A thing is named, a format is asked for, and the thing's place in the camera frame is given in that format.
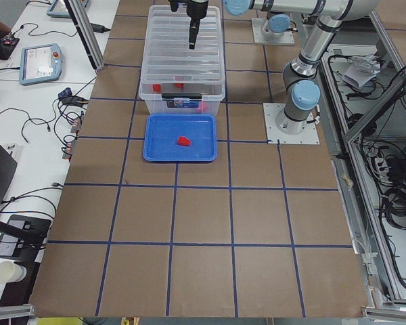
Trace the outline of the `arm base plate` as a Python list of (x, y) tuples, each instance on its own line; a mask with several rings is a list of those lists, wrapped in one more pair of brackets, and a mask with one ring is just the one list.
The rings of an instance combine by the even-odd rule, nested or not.
[(292, 121), (284, 114), (284, 103), (264, 103), (263, 111), (270, 144), (319, 145), (317, 124), (311, 113), (305, 121)]
[(292, 31), (273, 32), (269, 28), (266, 18), (253, 18), (251, 19), (251, 25), (254, 43), (256, 44), (280, 46), (293, 46), (295, 44)]

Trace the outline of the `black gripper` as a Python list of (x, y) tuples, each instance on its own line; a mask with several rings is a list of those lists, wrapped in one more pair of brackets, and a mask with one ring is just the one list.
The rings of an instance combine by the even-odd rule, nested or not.
[(188, 0), (187, 15), (191, 18), (189, 30), (189, 49), (195, 49), (198, 29), (201, 19), (204, 19), (207, 14), (208, 0)]

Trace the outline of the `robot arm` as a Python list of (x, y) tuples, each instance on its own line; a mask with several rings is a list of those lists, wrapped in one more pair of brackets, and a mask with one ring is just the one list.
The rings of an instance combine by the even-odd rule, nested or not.
[(293, 45), (296, 33), (296, 23), (291, 21), (290, 15), (281, 12), (268, 12), (267, 21), (263, 32), (268, 37), (268, 42), (280, 45)]
[(248, 10), (262, 12), (288, 12), (316, 16), (317, 21), (300, 53), (287, 63), (283, 79), (288, 95), (284, 109), (276, 118), (276, 127), (285, 134), (303, 132), (310, 112), (317, 106), (321, 95), (311, 79), (323, 53), (344, 20), (356, 20), (375, 9), (377, 1), (225, 1), (227, 11), (239, 16)]

